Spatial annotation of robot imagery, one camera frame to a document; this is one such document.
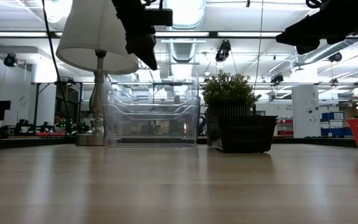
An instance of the pole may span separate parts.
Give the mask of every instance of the pole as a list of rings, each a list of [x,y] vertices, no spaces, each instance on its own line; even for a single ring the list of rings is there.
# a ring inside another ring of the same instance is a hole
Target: pole
[[[78,100],[78,114],[77,114],[77,126],[81,123],[81,106],[82,106],[82,100],[83,100],[83,94],[84,94],[84,84],[80,83],[80,99]]]
[[[39,98],[39,91],[40,91],[40,85],[41,83],[37,83],[37,92],[35,93],[35,110],[34,110],[34,122],[33,122],[33,127],[34,127],[34,132],[35,132],[35,127],[37,127],[37,116],[38,116],[38,98]]]

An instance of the wooden table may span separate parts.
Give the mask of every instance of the wooden table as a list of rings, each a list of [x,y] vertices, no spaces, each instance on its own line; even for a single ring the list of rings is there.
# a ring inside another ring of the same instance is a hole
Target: wooden table
[[[358,150],[0,150],[0,223],[358,223]]]

